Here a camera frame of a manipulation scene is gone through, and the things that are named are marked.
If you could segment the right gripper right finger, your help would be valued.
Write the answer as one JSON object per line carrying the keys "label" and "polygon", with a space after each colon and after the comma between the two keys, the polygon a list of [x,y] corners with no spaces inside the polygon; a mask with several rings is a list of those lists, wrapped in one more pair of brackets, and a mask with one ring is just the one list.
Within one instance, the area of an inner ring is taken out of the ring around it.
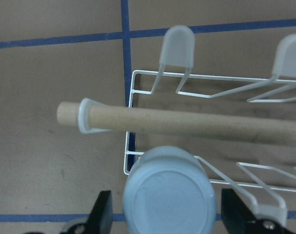
{"label": "right gripper right finger", "polygon": [[233,189],[222,189],[221,218],[229,234],[251,234],[256,217]]}

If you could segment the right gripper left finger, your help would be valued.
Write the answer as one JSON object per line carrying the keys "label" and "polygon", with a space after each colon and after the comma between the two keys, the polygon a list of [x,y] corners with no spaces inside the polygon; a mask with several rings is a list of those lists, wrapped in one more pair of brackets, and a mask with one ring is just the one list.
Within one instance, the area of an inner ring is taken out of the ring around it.
{"label": "right gripper left finger", "polygon": [[89,234],[109,234],[113,223],[111,191],[101,191],[88,217]]}

